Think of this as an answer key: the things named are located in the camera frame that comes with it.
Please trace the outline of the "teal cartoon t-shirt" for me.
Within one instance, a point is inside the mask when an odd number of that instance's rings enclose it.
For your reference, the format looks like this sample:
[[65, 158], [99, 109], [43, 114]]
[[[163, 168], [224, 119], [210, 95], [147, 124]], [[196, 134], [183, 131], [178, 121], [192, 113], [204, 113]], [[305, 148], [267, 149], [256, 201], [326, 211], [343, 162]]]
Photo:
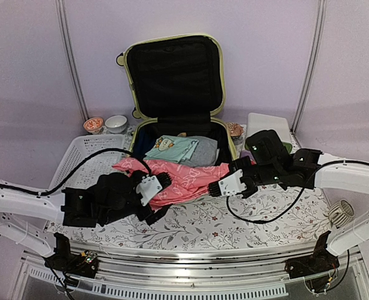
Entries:
[[163, 135], [157, 138], [152, 149], [146, 152], [145, 159], [179, 163], [191, 158], [198, 143], [197, 139], [189, 137]]

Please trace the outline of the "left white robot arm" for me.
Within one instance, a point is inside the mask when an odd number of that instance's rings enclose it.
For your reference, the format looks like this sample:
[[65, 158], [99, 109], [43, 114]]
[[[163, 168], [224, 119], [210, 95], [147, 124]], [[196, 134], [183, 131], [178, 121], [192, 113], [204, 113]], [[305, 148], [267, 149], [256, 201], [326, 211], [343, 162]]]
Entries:
[[87, 189], [65, 188], [50, 196], [29, 195], [3, 187], [0, 182], [0, 235], [21, 244], [44, 258], [52, 257], [63, 271], [77, 266], [76, 255], [64, 247], [57, 248], [57, 239], [39, 229], [22, 225], [12, 215], [29, 216], [68, 227], [95, 228], [130, 215], [148, 224], [159, 217], [150, 201], [171, 184], [166, 173], [148, 175], [143, 171], [131, 176], [120, 172], [101, 175]]

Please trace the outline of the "light green hard-shell suitcase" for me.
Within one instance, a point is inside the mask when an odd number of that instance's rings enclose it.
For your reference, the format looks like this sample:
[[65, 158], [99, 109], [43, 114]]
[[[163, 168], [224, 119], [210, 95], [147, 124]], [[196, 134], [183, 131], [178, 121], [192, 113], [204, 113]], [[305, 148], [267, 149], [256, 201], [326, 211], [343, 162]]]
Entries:
[[218, 142], [218, 163], [237, 152], [226, 122], [216, 117], [225, 105], [224, 63], [217, 40], [208, 34], [184, 34], [138, 42], [116, 58], [125, 69], [135, 108], [130, 152], [137, 158], [141, 130], [162, 135], [205, 136]]

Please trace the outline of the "pink printed garment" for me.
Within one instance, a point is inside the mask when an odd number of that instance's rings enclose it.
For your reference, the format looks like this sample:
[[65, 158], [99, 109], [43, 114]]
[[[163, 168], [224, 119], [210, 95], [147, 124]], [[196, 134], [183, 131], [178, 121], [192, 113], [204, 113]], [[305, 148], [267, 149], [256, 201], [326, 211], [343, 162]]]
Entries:
[[189, 167], [163, 160], [146, 160], [152, 174], [168, 173], [172, 184], [150, 200], [153, 210], [170, 204], [185, 203], [208, 193], [207, 186], [229, 173], [229, 165]]

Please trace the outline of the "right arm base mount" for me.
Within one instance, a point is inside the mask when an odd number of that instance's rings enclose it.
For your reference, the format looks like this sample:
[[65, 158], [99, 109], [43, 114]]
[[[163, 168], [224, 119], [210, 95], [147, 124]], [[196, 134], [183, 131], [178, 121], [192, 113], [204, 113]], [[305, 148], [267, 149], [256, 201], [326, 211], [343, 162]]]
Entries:
[[[340, 263], [338, 257], [327, 251], [327, 239], [330, 231], [319, 236], [311, 254], [299, 256], [285, 261], [285, 271], [290, 279], [306, 278], [306, 287], [309, 291], [320, 294], [326, 292], [338, 275]], [[325, 273], [322, 277], [312, 278], [316, 274]]]

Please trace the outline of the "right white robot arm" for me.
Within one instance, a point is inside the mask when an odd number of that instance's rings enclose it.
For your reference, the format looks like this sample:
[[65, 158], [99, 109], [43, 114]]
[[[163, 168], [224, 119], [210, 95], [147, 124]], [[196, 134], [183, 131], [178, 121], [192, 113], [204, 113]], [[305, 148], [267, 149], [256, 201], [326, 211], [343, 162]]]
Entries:
[[274, 130], [263, 130], [245, 140], [250, 156], [229, 165], [229, 190], [247, 198], [260, 186], [276, 184], [282, 189], [299, 187], [344, 192], [367, 198], [360, 212], [344, 226], [334, 225], [323, 238], [323, 246], [307, 259], [307, 267], [321, 272], [350, 248], [369, 240], [369, 162], [334, 156], [316, 149], [300, 148], [288, 153]]

